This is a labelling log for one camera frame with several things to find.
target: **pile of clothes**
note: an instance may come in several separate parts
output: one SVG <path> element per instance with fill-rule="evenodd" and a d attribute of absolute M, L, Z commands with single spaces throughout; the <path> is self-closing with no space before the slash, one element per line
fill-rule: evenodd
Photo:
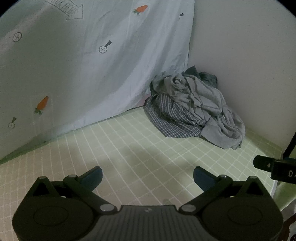
<path fill-rule="evenodd" d="M 203 137 L 221 148 L 237 149 L 245 137 L 241 118 L 226 105 L 214 75 L 195 66 L 150 83 L 144 110 L 166 137 Z"/>

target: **grid pattern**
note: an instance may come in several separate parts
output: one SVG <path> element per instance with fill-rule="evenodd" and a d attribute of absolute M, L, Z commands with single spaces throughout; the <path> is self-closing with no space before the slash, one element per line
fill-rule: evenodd
<path fill-rule="evenodd" d="M 17 241 L 12 216 L 39 176 L 62 180 L 81 175 L 94 166 L 104 177 L 94 193 L 120 207 L 122 204 L 179 207 L 202 193 L 193 170 L 202 166 L 214 175 L 234 180 L 257 175 L 268 191 L 274 181 L 255 169 L 256 155 L 279 158 L 282 149 L 252 130 L 242 147 L 224 150 L 201 138 L 166 138 L 149 121 L 142 107 L 95 123 L 0 165 L 0 240 Z"/>

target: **triangular hole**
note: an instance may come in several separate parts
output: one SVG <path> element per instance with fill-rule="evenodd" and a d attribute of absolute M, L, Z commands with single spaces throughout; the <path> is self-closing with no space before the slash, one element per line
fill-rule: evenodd
<path fill-rule="evenodd" d="M 261 191 L 260 187 L 257 183 L 252 182 L 247 190 L 247 194 L 259 195 L 262 196 L 263 192 Z"/>
<path fill-rule="evenodd" d="M 33 196 L 41 196 L 46 194 L 49 194 L 49 191 L 47 190 L 46 185 L 44 183 L 40 183 L 36 188 Z"/>

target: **orange carrot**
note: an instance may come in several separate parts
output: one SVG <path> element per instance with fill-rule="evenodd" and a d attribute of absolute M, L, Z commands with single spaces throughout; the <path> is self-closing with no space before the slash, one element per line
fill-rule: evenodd
<path fill-rule="evenodd" d="M 48 101 L 48 96 L 45 96 L 44 99 L 39 102 L 39 104 L 37 105 L 37 108 L 35 108 L 34 113 L 35 114 L 39 113 L 39 115 L 41 115 L 42 114 L 41 110 L 43 110 L 46 107 L 47 101 Z"/>
<path fill-rule="evenodd" d="M 143 6 L 137 7 L 136 9 L 134 9 L 133 13 L 136 13 L 139 16 L 140 15 L 139 13 L 144 12 L 147 7 L 148 7 L 148 5 L 143 5 Z"/>

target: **white sheet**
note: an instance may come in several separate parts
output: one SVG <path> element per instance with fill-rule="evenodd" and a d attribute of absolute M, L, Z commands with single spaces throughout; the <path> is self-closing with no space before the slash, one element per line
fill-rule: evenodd
<path fill-rule="evenodd" d="M 155 75 L 185 70 L 193 14 L 194 0 L 17 2 L 0 18 L 0 159 L 130 109 Z"/>

